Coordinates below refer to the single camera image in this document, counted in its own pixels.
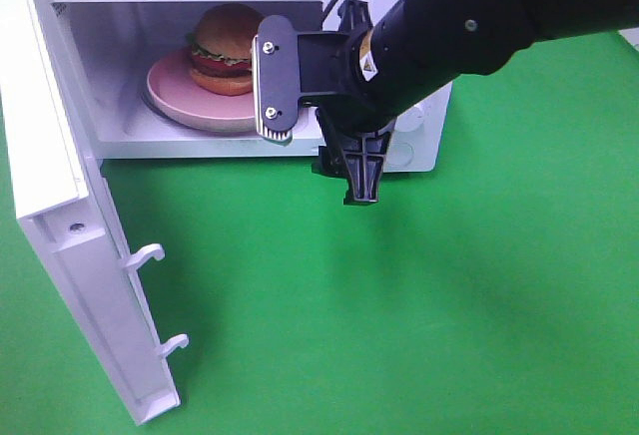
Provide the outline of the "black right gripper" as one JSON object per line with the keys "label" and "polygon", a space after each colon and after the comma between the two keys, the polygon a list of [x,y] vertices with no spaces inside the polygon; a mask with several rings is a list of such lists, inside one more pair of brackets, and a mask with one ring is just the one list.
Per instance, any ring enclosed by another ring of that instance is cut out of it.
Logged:
{"label": "black right gripper", "polygon": [[323,33],[320,39],[326,53],[322,71],[327,89],[319,97],[316,117],[324,144],[319,146],[312,171],[347,182],[345,206],[368,206],[378,202],[397,115],[364,87],[359,49],[373,27],[368,4],[343,0],[337,14],[337,32]]}

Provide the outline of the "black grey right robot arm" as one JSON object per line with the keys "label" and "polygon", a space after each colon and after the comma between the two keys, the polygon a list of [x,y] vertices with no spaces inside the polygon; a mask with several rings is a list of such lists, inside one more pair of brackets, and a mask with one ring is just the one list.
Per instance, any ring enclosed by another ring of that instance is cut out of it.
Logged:
{"label": "black grey right robot arm", "polygon": [[338,31],[300,37],[301,85],[319,108],[318,171],[368,205],[401,113],[534,43],[635,27],[638,0],[399,0],[376,23],[359,2],[340,13]]}

